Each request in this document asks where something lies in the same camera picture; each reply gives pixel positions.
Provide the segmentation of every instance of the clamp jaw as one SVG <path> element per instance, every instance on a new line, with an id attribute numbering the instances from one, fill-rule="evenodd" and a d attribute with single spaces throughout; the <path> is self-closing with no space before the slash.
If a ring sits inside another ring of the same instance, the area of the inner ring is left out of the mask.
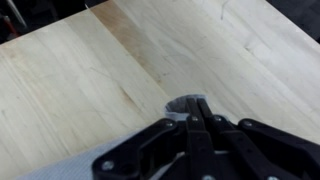
<path id="1" fill-rule="evenodd" d="M 185 121 L 161 119 L 96 159 L 95 180 L 316 180 L 320 146 L 252 119 L 213 115 L 205 99 L 186 99 Z"/>

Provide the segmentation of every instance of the light wood surface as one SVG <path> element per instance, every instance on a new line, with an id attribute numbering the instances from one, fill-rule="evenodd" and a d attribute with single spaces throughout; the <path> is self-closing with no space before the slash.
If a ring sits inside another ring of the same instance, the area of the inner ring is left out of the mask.
<path id="1" fill-rule="evenodd" d="M 0 179 L 208 96 L 320 143 L 320 47 L 263 0 L 117 0 L 0 46 Z"/>

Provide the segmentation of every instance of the wooden board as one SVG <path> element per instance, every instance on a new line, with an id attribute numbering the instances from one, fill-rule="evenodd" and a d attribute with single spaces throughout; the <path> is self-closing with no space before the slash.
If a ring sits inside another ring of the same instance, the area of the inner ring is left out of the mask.
<path id="1" fill-rule="evenodd" d="M 0 46 L 0 179 L 145 127 L 190 93 L 320 143 L 318 44 L 244 1 L 108 1 Z"/>

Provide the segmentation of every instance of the wood grain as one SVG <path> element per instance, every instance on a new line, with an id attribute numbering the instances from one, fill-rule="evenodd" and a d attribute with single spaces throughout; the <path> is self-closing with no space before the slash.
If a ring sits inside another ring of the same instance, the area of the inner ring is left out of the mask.
<path id="1" fill-rule="evenodd" d="M 235 123 L 320 143 L 319 45 L 244 1 L 108 1 L 0 46 L 0 179 L 141 129 L 193 93 Z"/>

